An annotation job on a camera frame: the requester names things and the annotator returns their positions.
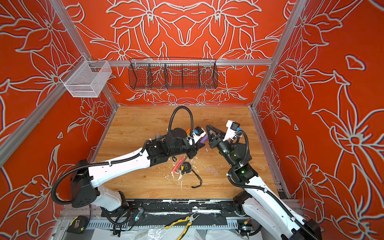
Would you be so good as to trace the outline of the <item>purple marker pen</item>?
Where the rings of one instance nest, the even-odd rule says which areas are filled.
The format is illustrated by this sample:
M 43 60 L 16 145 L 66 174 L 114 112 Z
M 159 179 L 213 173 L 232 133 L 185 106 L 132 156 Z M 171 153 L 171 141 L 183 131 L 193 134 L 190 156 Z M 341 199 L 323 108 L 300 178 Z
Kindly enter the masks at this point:
M 200 142 L 201 142 L 202 144 L 204 144 L 205 141 L 206 141 L 207 139 L 208 139 L 208 136 L 204 136 Z

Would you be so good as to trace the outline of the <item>pink marker pen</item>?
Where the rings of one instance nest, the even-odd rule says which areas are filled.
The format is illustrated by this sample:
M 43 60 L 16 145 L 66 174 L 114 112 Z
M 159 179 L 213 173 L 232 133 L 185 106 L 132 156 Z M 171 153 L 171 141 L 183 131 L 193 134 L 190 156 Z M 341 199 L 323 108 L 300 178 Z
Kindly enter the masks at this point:
M 185 157 L 181 157 L 179 159 L 179 161 L 176 163 L 176 165 L 172 169 L 172 173 L 175 173 L 180 168 L 180 165 L 183 163 L 184 159 L 185 159 Z

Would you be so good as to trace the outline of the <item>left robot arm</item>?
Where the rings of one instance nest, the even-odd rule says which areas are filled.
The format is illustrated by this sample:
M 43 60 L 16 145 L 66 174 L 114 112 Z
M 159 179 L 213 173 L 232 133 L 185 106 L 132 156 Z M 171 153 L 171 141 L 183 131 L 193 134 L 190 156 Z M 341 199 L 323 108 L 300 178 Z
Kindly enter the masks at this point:
M 176 113 L 181 109 L 186 110 L 190 116 L 190 131 L 172 127 Z M 53 183 L 51 198 L 54 203 L 62 206 L 71 205 L 74 208 L 80 208 L 96 205 L 110 212 L 117 210 L 124 205 L 125 195 L 104 187 L 106 182 L 136 170 L 165 163 L 180 155 L 192 159 L 205 146 L 201 139 L 206 134 L 203 128 L 194 125 L 191 110 L 185 106 L 179 106 L 171 115 L 165 135 L 146 140 L 143 147 L 138 150 L 107 161 L 96 163 L 88 163 L 87 160 L 79 161 L 74 168 L 63 173 Z M 62 200 L 57 194 L 60 183 L 66 177 L 70 177 L 70 200 Z

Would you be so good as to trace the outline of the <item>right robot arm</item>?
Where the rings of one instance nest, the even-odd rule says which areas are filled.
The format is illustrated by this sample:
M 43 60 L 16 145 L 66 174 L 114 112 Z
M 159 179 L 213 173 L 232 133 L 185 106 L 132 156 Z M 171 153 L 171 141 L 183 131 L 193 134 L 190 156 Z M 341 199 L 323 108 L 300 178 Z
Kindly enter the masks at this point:
M 274 240 L 320 240 L 320 226 L 314 220 L 305 220 L 265 184 L 252 168 L 250 142 L 236 122 L 230 122 L 226 132 L 212 125 L 206 126 L 210 148 L 229 163 L 229 182 L 243 189 L 234 198 L 242 214 L 259 223 Z

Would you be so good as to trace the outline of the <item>black tape measure on table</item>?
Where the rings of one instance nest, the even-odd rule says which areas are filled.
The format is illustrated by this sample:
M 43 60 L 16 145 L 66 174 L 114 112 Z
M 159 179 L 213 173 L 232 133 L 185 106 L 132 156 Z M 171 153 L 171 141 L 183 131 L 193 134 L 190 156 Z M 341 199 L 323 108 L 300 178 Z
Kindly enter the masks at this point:
M 189 173 L 193 173 L 193 174 L 197 177 L 197 179 L 199 180 L 199 184 L 198 184 L 197 186 L 191 186 L 191 188 L 192 188 L 192 189 L 197 189 L 197 188 L 201 187 L 202 184 L 203 184 L 203 180 L 202 180 L 202 178 L 195 172 L 195 170 L 193 170 L 191 163 L 189 163 L 189 162 L 184 162 L 184 163 L 182 163 L 182 165 L 181 165 L 181 174 L 182 174 L 182 175 L 185 175 L 185 174 L 189 174 Z

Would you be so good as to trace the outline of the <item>small circuit board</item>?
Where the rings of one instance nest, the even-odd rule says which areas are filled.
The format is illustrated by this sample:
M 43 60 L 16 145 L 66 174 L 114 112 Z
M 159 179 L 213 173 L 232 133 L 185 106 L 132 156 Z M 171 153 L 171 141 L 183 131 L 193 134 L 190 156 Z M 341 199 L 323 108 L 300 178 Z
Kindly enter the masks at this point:
M 241 237 L 249 238 L 254 232 L 254 227 L 252 224 L 252 219 L 247 220 L 238 220 L 238 229 L 237 233 Z

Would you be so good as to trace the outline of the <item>white mesh basket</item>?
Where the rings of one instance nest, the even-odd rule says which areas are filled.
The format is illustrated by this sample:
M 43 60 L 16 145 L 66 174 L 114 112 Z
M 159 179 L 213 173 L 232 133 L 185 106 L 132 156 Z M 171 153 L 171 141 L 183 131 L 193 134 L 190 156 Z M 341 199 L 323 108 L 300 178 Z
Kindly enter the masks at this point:
M 67 70 L 60 81 L 74 98 L 97 98 L 111 75 L 107 61 L 102 62 L 101 67 L 91 67 L 87 61 L 80 61 Z

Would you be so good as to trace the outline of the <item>black yellow tape measure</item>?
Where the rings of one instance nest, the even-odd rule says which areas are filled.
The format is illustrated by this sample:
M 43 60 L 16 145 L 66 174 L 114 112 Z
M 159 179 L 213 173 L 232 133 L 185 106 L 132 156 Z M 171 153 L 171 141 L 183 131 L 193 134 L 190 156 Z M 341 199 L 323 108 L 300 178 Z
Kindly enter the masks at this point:
M 67 233 L 82 234 L 89 224 L 89 218 L 86 216 L 77 216 L 67 228 Z

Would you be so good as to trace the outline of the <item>yellow handled pliers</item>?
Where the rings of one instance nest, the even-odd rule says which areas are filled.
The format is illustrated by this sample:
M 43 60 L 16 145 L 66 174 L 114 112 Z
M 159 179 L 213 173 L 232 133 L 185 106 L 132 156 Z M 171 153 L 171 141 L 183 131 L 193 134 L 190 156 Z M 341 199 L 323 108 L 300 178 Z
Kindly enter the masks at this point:
M 196 220 L 199 216 L 200 216 L 200 214 L 197 212 L 192 213 L 191 215 L 189 215 L 185 218 L 178 219 L 178 220 L 174 221 L 173 223 L 165 226 L 165 230 L 168 230 L 172 227 L 175 227 L 178 224 L 183 224 L 184 230 L 182 231 L 180 236 L 177 238 L 177 240 L 181 240 L 186 235 L 189 228 L 192 226 L 194 220 Z

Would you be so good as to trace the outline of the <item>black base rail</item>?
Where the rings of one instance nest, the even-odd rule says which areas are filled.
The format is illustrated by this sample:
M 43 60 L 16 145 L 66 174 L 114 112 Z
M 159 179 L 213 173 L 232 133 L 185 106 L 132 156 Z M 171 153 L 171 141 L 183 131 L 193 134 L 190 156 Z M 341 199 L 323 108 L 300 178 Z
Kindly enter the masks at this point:
M 223 217 L 245 217 L 232 199 L 129 199 L 132 210 L 142 208 L 145 214 L 217 214 Z

